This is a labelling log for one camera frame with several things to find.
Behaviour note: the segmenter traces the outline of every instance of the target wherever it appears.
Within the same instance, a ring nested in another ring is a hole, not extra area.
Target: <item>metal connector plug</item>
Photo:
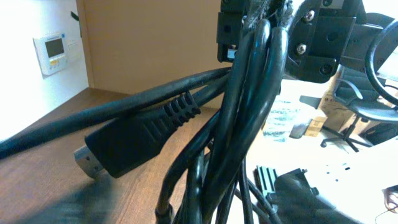
[[[73,155],[75,156],[76,163],[80,168],[87,174],[87,176],[93,179],[95,179],[104,169],[87,146],[82,146],[76,150]]]

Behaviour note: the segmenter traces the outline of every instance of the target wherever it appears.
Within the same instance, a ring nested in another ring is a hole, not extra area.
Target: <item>cardboard box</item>
[[[326,119],[326,114],[322,110],[316,110],[314,112],[314,117],[312,118],[310,125],[308,126],[304,135],[317,137]]]

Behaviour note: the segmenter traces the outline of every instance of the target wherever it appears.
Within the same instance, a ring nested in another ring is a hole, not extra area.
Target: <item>chair base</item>
[[[370,144],[366,144],[360,141],[357,141],[355,139],[351,139],[349,138],[349,136],[351,135],[351,133],[354,131],[355,129],[355,124],[358,122],[358,120],[360,119],[359,116],[356,117],[354,123],[352,125],[349,126],[349,128],[347,129],[347,131],[344,134],[341,134],[335,130],[332,130],[328,127],[322,127],[322,129],[334,134],[335,136],[337,136],[337,138],[328,138],[328,139],[324,139],[321,143],[321,147],[326,147],[327,146],[327,142],[336,142],[336,141],[345,141],[347,142],[347,144],[355,151],[355,152],[359,152],[358,148],[354,145],[355,144],[359,144],[362,146],[366,146],[366,147],[372,147],[372,145]]]

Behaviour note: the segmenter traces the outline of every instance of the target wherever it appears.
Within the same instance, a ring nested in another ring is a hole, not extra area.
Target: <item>black connector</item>
[[[187,92],[158,108],[115,119],[93,132],[85,139],[88,152],[111,176],[118,178],[158,155],[177,128],[199,113]],[[80,158],[76,161],[87,174],[100,171],[92,162],[94,159]]]

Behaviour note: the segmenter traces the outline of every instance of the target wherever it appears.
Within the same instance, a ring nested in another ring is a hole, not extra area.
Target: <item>wall thermostat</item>
[[[68,66],[65,34],[50,34],[33,41],[43,75],[52,75]]]

